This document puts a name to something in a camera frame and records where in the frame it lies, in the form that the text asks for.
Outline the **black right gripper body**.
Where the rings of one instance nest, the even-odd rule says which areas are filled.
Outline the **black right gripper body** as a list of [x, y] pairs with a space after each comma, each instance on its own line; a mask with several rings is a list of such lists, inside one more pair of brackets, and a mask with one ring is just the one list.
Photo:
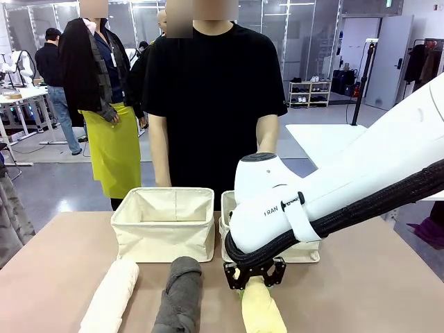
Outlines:
[[253, 277], [263, 278], [265, 285], [274, 285], [275, 281], [273, 273], [270, 275], [268, 274], [268, 270], [273, 267], [273, 260], [268, 260], [267, 262], [256, 266], [238, 266], [238, 285], [246, 285], [247, 282]]

